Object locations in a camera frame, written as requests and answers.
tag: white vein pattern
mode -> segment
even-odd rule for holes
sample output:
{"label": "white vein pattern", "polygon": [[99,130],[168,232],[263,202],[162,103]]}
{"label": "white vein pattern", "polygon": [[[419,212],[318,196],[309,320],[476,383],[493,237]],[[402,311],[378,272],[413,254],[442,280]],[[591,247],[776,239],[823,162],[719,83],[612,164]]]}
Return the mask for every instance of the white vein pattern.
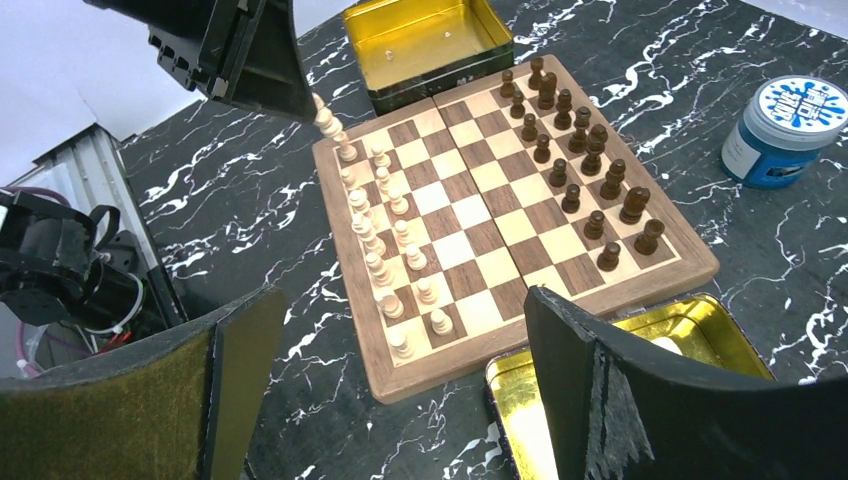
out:
{"label": "white vein pattern", "polygon": [[[754,90],[790,73],[848,85],[848,45],[731,0],[493,0],[516,60],[553,53],[722,262],[701,290],[775,374],[848,371],[848,131],[801,183],[744,189],[717,152]],[[304,35],[313,88],[346,126],[373,116],[341,21]],[[195,315],[262,284],[287,296],[249,463],[261,479],[511,478],[482,372],[392,406],[368,391],[311,145],[320,134],[199,103],[123,158]]]}

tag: dark square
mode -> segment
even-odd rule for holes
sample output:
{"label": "dark square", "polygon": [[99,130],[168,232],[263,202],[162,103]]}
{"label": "dark square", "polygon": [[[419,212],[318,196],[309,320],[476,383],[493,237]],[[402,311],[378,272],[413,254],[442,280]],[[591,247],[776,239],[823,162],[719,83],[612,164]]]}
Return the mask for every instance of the dark square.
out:
{"label": "dark square", "polygon": [[521,210],[521,203],[518,201],[518,197],[515,196],[515,192],[509,184],[483,193],[483,202],[489,207],[489,212],[494,218],[501,217],[509,212]]}
{"label": "dark square", "polygon": [[483,134],[483,138],[488,138],[510,129],[509,122],[506,121],[506,117],[504,117],[503,112],[500,110],[487,113],[475,120],[477,121],[477,126],[480,128],[480,132]]}
{"label": "dark square", "polygon": [[433,321],[430,319],[429,312],[422,316],[424,328],[427,330],[427,337],[430,339],[430,346],[433,348],[443,347],[449,343],[459,340],[460,338],[468,336],[468,332],[465,331],[465,324],[462,323],[462,319],[459,317],[459,310],[457,310],[456,305],[451,303],[444,307],[440,307],[440,309],[445,312],[445,315],[447,315],[451,319],[451,323],[453,323],[453,328],[445,336],[439,335],[435,330],[433,330]]}
{"label": "dark square", "polygon": [[559,202],[553,198],[530,205],[524,211],[527,212],[527,218],[537,234],[568,224]]}
{"label": "dark square", "polygon": [[503,170],[504,175],[506,175],[507,180],[510,182],[514,182],[528,175],[534,175],[539,171],[536,169],[536,165],[533,164],[533,159],[530,158],[527,150],[507,155],[498,160],[498,163],[501,164],[501,170]]}
{"label": "dark square", "polygon": [[474,118],[471,115],[471,111],[468,110],[468,105],[466,105],[463,101],[454,103],[453,105],[448,105],[447,107],[442,108],[441,112],[442,118],[445,120],[445,125],[447,125],[448,128]]}
{"label": "dark square", "polygon": [[459,149],[459,154],[465,160],[469,169],[495,161],[495,154],[486,140],[474,142]]}
{"label": "dark square", "polygon": [[395,290],[395,294],[403,303],[403,313],[398,318],[389,318],[383,315],[386,319],[386,326],[393,327],[399,323],[403,323],[410,318],[415,318],[421,313],[418,311],[418,304],[415,303],[415,293],[412,291],[412,285],[404,285]]}
{"label": "dark square", "polygon": [[451,203],[456,203],[477,193],[477,186],[468,170],[463,170],[442,180],[442,185],[445,187],[445,193],[448,194],[448,200]]}
{"label": "dark square", "polygon": [[468,237],[468,243],[471,244],[471,250],[477,257],[504,246],[503,238],[494,220],[486,220],[466,229],[465,235]]}
{"label": "dark square", "polygon": [[486,289],[483,272],[474,260],[445,270],[445,280],[454,300],[470,297]]}
{"label": "dark square", "polygon": [[527,298],[527,285],[516,278],[492,288],[492,297],[501,312],[503,320],[510,320],[524,314],[524,300]]}
{"label": "dark square", "polygon": [[406,180],[412,191],[439,181],[439,174],[430,160],[425,160],[411,167],[407,167],[404,174],[406,174]]}
{"label": "dark square", "polygon": [[515,265],[522,275],[537,272],[545,267],[553,265],[553,260],[548,256],[545,246],[539,237],[532,237],[523,242],[509,247],[509,253],[515,260]]}
{"label": "dark square", "polygon": [[450,205],[424,215],[421,220],[430,235],[430,240],[434,242],[462,230],[456,213]]}
{"label": "dark square", "polygon": [[407,120],[394,127],[389,127],[389,138],[392,140],[395,148],[406,145],[413,140],[418,140],[420,137],[418,127],[415,126],[415,122],[412,120]]}
{"label": "dark square", "polygon": [[604,284],[598,267],[588,253],[558,263],[556,269],[572,296]]}
{"label": "dark square", "polygon": [[450,132],[447,130],[439,130],[432,135],[427,135],[422,140],[424,141],[424,146],[427,147],[427,153],[430,154],[430,158],[456,148],[453,137],[451,137]]}

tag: light square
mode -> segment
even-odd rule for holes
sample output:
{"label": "light square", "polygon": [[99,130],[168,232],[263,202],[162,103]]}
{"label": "light square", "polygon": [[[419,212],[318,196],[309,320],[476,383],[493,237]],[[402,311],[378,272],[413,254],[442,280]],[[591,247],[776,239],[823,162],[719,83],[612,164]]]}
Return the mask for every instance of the light square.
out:
{"label": "light square", "polygon": [[477,126],[474,119],[454,125],[449,130],[457,147],[471,145],[483,139],[483,132],[480,131],[480,127]]}
{"label": "light square", "polygon": [[458,300],[456,309],[462,317],[462,324],[465,325],[469,337],[490,332],[504,324],[490,290],[483,290]]}
{"label": "light square", "polygon": [[504,284],[520,275],[506,247],[477,257],[477,266],[489,288]]}
{"label": "light square", "polygon": [[474,259],[474,251],[465,232],[457,232],[433,242],[442,270],[455,267]]}
{"label": "light square", "polygon": [[418,213],[421,215],[435,212],[440,208],[450,205],[450,199],[441,182],[431,183],[430,185],[419,188],[412,192],[412,198],[415,200],[415,205],[418,206]]}
{"label": "light square", "polygon": [[403,168],[409,168],[430,158],[430,153],[424,146],[424,140],[420,138],[401,145],[395,149],[395,153],[397,153],[398,162]]}
{"label": "light square", "polygon": [[474,177],[474,183],[477,184],[480,193],[494,190],[509,183],[498,162],[489,162],[471,170],[471,176]]}
{"label": "light square", "polygon": [[527,218],[527,213],[524,210],[509,212],[496,218],[495,223],[498,225],[498,230],[500,230],[507,245],[515,245],[536,236],[533,224],[530,223],[530,219]]}
{"label": "light square", "polygon": [[453,211],[462,228],[471,228],[492,218],[480,195],[472,195],[454,203]]}

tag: chessboard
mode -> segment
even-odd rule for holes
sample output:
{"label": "chessboard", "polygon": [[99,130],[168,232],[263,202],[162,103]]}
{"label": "chessboard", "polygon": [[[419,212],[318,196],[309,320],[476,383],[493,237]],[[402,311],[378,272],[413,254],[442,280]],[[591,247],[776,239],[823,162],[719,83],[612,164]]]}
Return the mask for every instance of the chessboard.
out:
{"label": "chessboard", "polygon": [[718,271],[553,56],[344,132],[316,101],[316,125],[332,138],[313,155],[383,403],[525,345],[529,286],[609,317]]}

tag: chess piece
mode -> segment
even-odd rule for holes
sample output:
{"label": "chess piece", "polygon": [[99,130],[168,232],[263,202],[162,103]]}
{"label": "chess piece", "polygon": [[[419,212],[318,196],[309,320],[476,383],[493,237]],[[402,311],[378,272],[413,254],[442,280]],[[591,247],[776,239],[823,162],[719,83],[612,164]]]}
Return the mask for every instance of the chess piece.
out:
{"label": "chess piece", "polygon": [[571,91],[563,89],[557,96],[557,114],[554,117],[554,128],[568,130],[571,128]]}
{"label": "chess piece", "polygon": [[521,129],[521,139],[525,142],[536,140],[539,131],[536,130],[536,115],[528,113],[524,115],[524,128]]}
{"label": "chess piece", "polygon": [[410,345],[406,333],[397,329],[389,332],[389,346],[395,352],[395,355],[400,358],[409,358],[415,353],[415,349]]}
{"label": "chess piece", "polygon": [[536,138],[536,150],[533,151],[533,161],[547,163],[551,159],[551,139],[544,133]]}
{"label": "chess piece", "polygon": [[501,72],[501,96],[503,98],[510,98],[512,94],[515,93],[515,84],[512,83],[512,70],[504,70]]}
{"label": "chess piece", "polygon": [[601,184],[600,195],[604,200],[615,200],[621,195],[621,182],[624,181],[624,171],[627,165],[624,160],[616,158],[607,169],[606,180]]}
{"label": "chess piece", "polygon": [[422,278],[415,282],[418,287],[418,300],[425,305],[432,305],[439,299],[439,292],[436,285],[429,278]]}
{"label": "chess piece", "polygon": [[596,265],[604,272],[611,272],[618,266],[618,255],[621,253],[621,245],[610,242],[604,246],[604,251],[598,255]]}
{"label": "chess piece", "polygon": [[400,194],[397,188],[389,190],[389,208],[395,215],[403,215],[409,211],[409,201]]}
{"label": "chess piece", "polygon": [[433,331],[439,336],[447,335],[453,330],[453,322],[440,308],[430,312],[430,324],[433,326]]}
{"label": "chess piece", "polygon": [[406,246],[406,264],[415,271],[423,270],[427,266],[427,257],[418,245],[410,243]]}
{"label": "chess piece", "polygon": [[624,197],[624,203],[621,206],[621,213],[618,218],[625,225],[636,225],[642,218],[642,212],[648,205],[651,199],[651,191],[645,187],[636,187],[630,189]]}
{"label": "chess piece", "polygon": [[560,207],[562,207],[562,211],[565,213],[577,213],[577,210],[580,210],[579,186],[572,183],[565,187],[565,196],[562,197]]}
{"label": "chess piece", "polygon": [[512,94],[512,106],[509,107],[509,116],[519,119],[524,116],[524,112],[524,94],[521,93],[521,90],[516,90]]}
{"label": "chess piece", "polygon": [[589,118],[592,112],[586,107],[580,107],[574,113],[574,134],[568,140],[568,149],[574,153],[583,153],[586,150],[586,129],[589,128]]}
{"label": "chess piece", "polygon": [[554,168],[548,176],[548,183],[554,188],[560,188],[565,186],[566,180],[565,160],[558,158],[554,160]]}
{"label": "chess piece", "polygon": [[543,68],[545,68],[544,58],[535,57],[533,60],[530,60],[530,70],[533,72],[527,80],[527,86],[530,87],[530,90],[538,90],[541,86]]}
{"label": "chess piece", "polygon": [[665,224],[660,220],[652,218],[645,222],[642,233],[636,237],[633,248],[642,255],[651,255],[657,251],[659,238],[665,232]]}
{"label": "chess piece", "polygon": [[403,302],[389,288],[381,288],[375,293],[374,301],[377,302],[377,306],[380,307],[383,315],[388,318],[398,318],[403,315]]}
{"label": "chess piece", "polygon": [[394,274],[386,267],[386,262],[375,252],[365,254],[365,266],[374,278],[374,283],[381,287],[391,285],[394,281]]}
{"label": "chess piece", "polygon": [[583,236],[597,240],[604,235],[604,212],[595,210],[589,214],[589,221],[583,227]]}

